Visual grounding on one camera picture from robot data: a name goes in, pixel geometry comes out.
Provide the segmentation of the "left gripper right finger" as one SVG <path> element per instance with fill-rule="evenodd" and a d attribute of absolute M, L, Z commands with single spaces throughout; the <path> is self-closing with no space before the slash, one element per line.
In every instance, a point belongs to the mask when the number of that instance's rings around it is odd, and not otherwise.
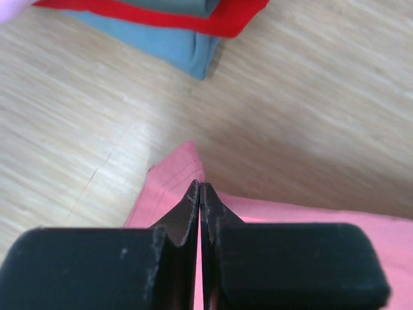
<path fill-rule="evenodd" d="M 200 191 L 205 309 L 380 309 L 391 288 L 349 223 L 247 223 Z"/>

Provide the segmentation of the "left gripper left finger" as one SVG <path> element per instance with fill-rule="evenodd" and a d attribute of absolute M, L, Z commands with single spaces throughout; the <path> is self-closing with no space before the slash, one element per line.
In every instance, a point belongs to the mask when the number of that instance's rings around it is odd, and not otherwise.
<path fill-rule="evenodd" d="M 2 309 L 192 309 L 199 183 L 148 228 L 43 227 L 1 265 Z"/>

